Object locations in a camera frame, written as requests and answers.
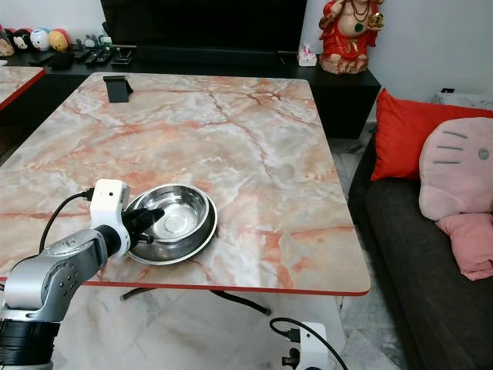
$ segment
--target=table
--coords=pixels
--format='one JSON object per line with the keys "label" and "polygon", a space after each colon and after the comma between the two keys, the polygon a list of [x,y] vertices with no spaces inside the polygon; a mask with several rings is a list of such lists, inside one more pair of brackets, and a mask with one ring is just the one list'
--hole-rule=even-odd
{"label": "table", "polygon": [[[99,178],[134,198],[190,183],[219,211],[213,242],[180,264],[112,259],[88,284],[299,294],[370,289],[309,84],[299,79],[128,74],[129,103],[92,74],[0,167],[0,275],[37,251],[51,212]],[[59,215],[47,245],[89,226]]]}
{"label": "table", "polygon": [[0,110],[41,79],[45,70],[41,67],[0,67]]}

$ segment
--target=remote control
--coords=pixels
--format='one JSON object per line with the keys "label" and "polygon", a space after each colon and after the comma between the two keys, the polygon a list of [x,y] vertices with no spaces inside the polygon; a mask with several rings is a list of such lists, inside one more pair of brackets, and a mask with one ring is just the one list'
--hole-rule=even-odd
{"label": "remote control", "polygon": [[104,64],[108,62],[108,60],[112,57],[113,53],[115,52],[113,49],[111,49],[108,46],[106,46],[103,50],[104,52],[96,59],[96,63]]}
{"label": "remote control", "polygon": [[89,50],[81,50],[79,52],[74,52],[74,59],[77,62],[82,62],[88,54],[89,54]]}
{"label": "remote control", "polygon": [[45,65],[51,58],[53,54],[45,54],[45,53],[40,53],[40,54],[32,54],[32,58],[34,60],[29,61],[30,66],[36,66],[36,67],[41,67]]}
{"label": "remote control", "polygon": [[96,59],[103,54],[105,49],[97,49],[97,50],[92,50],[89,53],[89,56],[87,57],[86,61],[84,62],[86,65],[90,66],[96,62]]}

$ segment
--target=black cabinet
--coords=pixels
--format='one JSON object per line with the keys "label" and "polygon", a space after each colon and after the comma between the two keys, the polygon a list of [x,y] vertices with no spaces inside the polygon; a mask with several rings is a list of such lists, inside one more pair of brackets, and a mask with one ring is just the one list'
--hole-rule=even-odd
{"label": "black cabinet", "polygon": [[[30,52],[17,52],[8,58],[8,66],[28,66],[33,59]],[[270,77],[305,79],[310,83],[327,138],[359,137],[380,90],[380,84],[370,71],[336,76],[319,66],[299,67],[293,54],[283,54],[280,60],[281,63],[276,67],[205,66],[137,60],[124,67],[113,67],[109,63],[104,66],[86,66],[77,62],[64,70],[45,67],[46,75],[0,113],[0,123],[39,126],[93,72]],[[29,109],[26,111],[21,106],[28,106]]]}

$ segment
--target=gray sofa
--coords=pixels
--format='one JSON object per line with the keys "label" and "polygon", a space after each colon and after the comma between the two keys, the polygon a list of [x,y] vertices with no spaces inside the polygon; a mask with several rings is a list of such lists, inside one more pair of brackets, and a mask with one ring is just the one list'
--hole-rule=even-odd
{"label": "gray sofa", "polygon": [[417,348],[427,370],[493,369],[493,277],[475,282],[463,277],[448,236],[421,215],[419,182],[372,183],[375,160],[371,140],[348,203],[364,243],[390,276],[384,289],[390,302],[397,296],[391,309],[405,318],[402,337],[408,326],[414,339],[404,340],[407,353],[412,358]]}

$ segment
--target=black tv stand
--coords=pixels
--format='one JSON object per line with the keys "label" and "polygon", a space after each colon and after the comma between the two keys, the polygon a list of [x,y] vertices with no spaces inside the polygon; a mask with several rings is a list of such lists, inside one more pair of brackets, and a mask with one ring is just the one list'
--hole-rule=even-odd
{"label": "black tv stand", "polygon": [[142,62],[200,63],[215,66],[275,67],[280,63],[275,51],[162,45],[140,45],[136,50],[136,58]]}

